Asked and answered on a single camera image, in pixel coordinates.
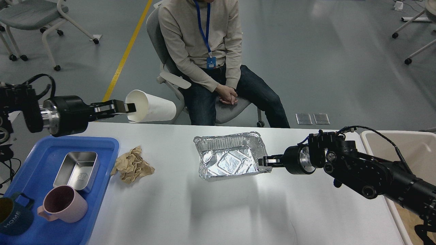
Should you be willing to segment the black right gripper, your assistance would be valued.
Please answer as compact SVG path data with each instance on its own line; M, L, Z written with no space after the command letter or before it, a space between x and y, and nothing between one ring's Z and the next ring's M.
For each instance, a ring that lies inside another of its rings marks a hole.
M263 167L284 167L291 174L312 174L315 167L311 164L308 146L290 146L283 155L264 156L258 159Z

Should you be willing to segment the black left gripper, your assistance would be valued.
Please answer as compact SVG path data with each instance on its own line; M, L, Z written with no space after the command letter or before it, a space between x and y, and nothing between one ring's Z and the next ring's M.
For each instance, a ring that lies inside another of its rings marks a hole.
M109 100L85 104L78 96L55 96L43 102L43 128L54 137L84 132L90 121L100 121L137 111L134 103Z

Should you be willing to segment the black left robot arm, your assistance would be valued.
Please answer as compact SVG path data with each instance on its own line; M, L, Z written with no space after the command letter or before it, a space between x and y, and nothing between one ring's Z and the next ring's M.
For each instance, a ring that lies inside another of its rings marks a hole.
M9 114L22 112L27 129L41 132L48 129L54 137L84 132L89 122L135 113L134 103L109 100L86 104L78 96L56 96L56 82L49 76L50 83L37 94L31 83L44 77L38 74L19 85L1 82L1 162L12 159L12 123Z

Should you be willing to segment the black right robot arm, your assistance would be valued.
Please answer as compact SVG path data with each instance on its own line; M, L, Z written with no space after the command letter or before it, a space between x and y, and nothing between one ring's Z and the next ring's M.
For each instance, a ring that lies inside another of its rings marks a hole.
M356 129L358 126L319 130L283 154L258 159L258 165L284 167L291 174L312 174L322 168L337 188L346 185L366 199L384 195L419 216L423 224L414 227L415 233L425 245L434 245L428 232L435 233L435 185L414 175L399 148L384 135L381 137L394 147L398 161L359 152L355 141L346 140L346 133Z

